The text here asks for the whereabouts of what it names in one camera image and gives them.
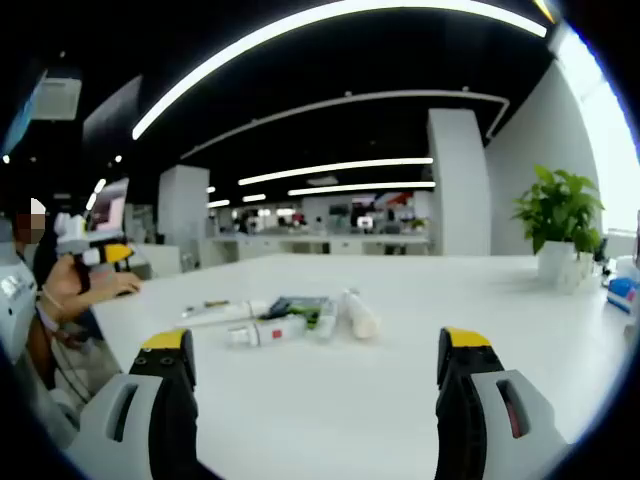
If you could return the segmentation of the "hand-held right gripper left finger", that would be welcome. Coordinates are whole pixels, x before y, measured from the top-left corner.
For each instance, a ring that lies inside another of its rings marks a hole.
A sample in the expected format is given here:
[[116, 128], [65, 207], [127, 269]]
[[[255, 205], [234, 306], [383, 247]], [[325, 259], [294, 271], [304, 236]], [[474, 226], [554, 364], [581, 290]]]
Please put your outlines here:
[[192, 333], [154, 335], [80, 416], [65, 450], [87, 479], [213, 479], [197, 458]]

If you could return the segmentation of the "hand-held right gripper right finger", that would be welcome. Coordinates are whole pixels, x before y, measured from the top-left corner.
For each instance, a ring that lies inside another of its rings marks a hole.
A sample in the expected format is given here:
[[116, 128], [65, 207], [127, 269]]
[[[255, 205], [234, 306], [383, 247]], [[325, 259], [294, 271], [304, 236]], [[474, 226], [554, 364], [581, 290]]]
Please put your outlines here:
[[437, 479], [545, 479], [568, 444], [551, 403], [481, 334], [440, 330]]

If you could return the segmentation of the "person's left hand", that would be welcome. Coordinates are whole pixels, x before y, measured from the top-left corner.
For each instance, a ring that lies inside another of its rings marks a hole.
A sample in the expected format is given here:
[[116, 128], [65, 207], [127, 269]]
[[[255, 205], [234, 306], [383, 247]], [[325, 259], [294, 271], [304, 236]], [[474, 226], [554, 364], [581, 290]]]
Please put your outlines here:
[[102, 272], [90, 278], [90, 288], [82, 293], [74, 257], [64, 255], [53, 266], [43, 290], [53, 300], [60, 320], [72, 320], [95, 304], [115, 299], [122, 293], [138, 293], [141, 280], [131, 272]]

